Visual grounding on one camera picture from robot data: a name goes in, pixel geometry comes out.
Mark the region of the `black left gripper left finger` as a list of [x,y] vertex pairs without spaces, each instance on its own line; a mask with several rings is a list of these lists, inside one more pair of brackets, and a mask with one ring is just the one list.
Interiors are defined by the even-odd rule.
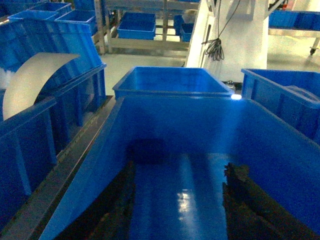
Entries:
[[56,240],[127,240],[135,202],[136,166],[129,161]]

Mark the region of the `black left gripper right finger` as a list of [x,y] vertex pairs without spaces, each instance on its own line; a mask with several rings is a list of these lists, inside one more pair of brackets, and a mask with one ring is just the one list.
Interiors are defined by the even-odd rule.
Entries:
[[317,233],[295,218],[249,177],[247,165],[225,165],[222,185],[230,240],[316,240]]

